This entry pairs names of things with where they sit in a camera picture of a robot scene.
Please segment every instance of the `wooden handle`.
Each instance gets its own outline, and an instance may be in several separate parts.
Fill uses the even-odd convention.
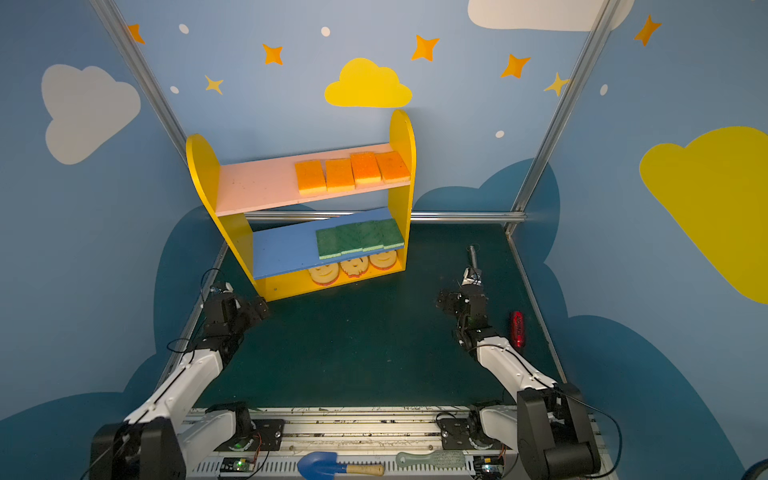
[[[365,475],[384,475],[384,465],[347,465],[347,473],[363,473]]]

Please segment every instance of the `green scouring pad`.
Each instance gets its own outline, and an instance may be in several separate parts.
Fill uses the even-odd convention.
[[[382,234],[382,248],[392,249],[402,247],[406,242],[402,239],[400,229],[397,227],[395,219],[389,218],[387,220],[379,220],[376,222],[379,227],[379,231]]]
[[[356,223],[356,225],[357,231],[360,234],[360,246],[363,252],[384,248],[381,230],[374,220]]]
[[[339,252],[342,255],[362,252],[360,233],[357,231],[357,226],[354,223],[339,225],[334,230],[336,231],[336,238],[339,239]]]
[[[335,228],[325,228],[315,232],[317,237],[317,253],[321,260],[333,257],[341,257],[339,239],[336,237]]]

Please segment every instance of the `pink shelf board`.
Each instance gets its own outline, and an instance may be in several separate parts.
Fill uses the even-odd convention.
[[[270,158],[244,164],[223,165],[219,173],[219,195],[216,200],[216,215],[241,214],[254,210],[284,207],[285,205],[303,204],[326,198],[345,197],[347,195],[364,194],[376,190],[403,187],[411,182],[396,184],[368,184],[347,192],[335,194],[325,193],[312,197],[302,197],[299,194],[299,184],[296,180],[296,162],[320,160],[325,170],[325,161],[334,158],[346,158],[349,154],[371,151],[382,154],[392,151],[389,144],[369,145],[367,147],[345,148],[343,150],[324,151],[316,154],[294,155],[292,157]]]

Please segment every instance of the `red object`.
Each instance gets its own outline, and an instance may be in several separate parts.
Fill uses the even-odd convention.
[[[525,322],[523,321],[523,314],[515,312],[510,315],[509,319],[509,337],[512,340],[512,346],[516,349],[521,349],[525,346]]]

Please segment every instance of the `blue toy shovel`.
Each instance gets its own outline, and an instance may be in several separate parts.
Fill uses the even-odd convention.
[[[384,475],[384,465],[346,465],[336,463],[338,455],[332,452],[313,452],[299,460],[299,473],[306,480],[333,480],[337,473],[363,473]]]

